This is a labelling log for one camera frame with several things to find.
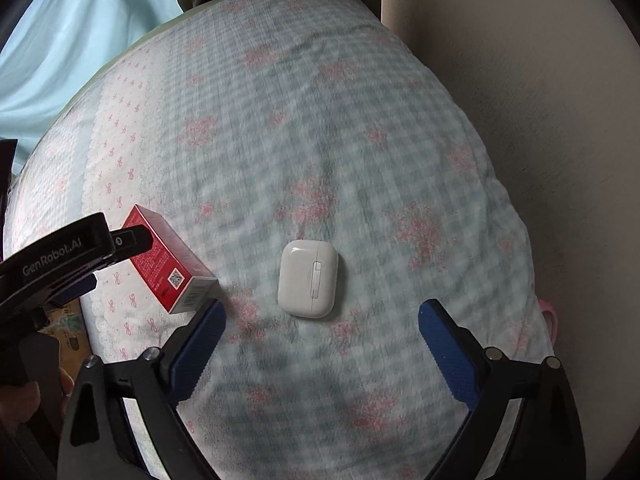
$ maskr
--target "barcode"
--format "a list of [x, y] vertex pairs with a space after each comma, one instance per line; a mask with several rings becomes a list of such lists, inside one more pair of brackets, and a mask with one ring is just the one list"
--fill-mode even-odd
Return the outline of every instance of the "barcode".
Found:
[[196, 303], [200, 301], [200, 297], [206, 291], [207, 288], [208, 288], [208, 285], [194, 286], [187, 294], [187, 297], [184, 298], [184, 303], [182, 304], [182, 308], [184, 310], [189, 310], [190, 308], [193, 308], [196, 305]]
[[180, 285], [184, 281], [184, 276], [181, 275], [181, 273], [180, 273], [180, 271], [178, 269], [174, 269], [174, 270], [171, 271], [171, 274], [169, 274], [169, 277], [167, 279], [169, 280], [169, 283], [171, 283], [171, 286], [175, 290], [178, 290], [178, 288], [180, 287]]

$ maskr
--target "cardboard box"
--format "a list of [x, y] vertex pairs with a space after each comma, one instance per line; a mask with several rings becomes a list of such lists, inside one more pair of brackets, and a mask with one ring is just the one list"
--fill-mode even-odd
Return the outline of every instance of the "cardboard box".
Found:
[[50, 323], [40, 331], [60, 342], [60, 366], [75, 380], [82, 361], [92, 354], [80, 301], [70, 301], [47, 315]]
[[131, 259], [133, 266], [169, 314], [198, 310], [217, 278], [162, 215], [135, 205], [122, 227], [140, 224], [149, 228], [154, 243]]

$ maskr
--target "checkered fabric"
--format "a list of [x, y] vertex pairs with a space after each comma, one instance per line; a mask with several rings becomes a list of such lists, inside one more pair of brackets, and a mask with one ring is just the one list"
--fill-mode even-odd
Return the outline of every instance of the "checkered fabric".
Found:
[[[511, 358], [552, 353], [527, 232], [481, 140], [358, 0], [222, 0], [123, 54], [28, 161], [6, 253], [97, 211], [119, 228], [136, 203], [224, 291], [225, 335], [178, 407], [223, 479], [424, 478], [466, 415], [418, 332], [426, 299]], [[296, 238], [340, 254], [325, 319], [278, 307]], [[130, 262], [101, 271], [82, 307], [107, 361], [190, 316], [166, 314]]]

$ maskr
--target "airpods case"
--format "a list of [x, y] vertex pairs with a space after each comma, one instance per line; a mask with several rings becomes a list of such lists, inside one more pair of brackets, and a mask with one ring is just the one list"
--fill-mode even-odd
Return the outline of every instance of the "airpods case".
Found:
[[334, 307], [337, 275], [330, 243], [294, 240], [282, 251], [278, 304], [293, 316], [324, 317]]

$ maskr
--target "red box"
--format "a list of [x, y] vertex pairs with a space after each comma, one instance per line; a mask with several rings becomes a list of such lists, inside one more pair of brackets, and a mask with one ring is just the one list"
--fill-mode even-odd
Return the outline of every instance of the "red box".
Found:
[[131, 259], [133, 266], [169, 314], [198, 310], [218, 279], [162, 215], [135, 205], [122, 227], [140, 224], [149, 228], [154, 243]]

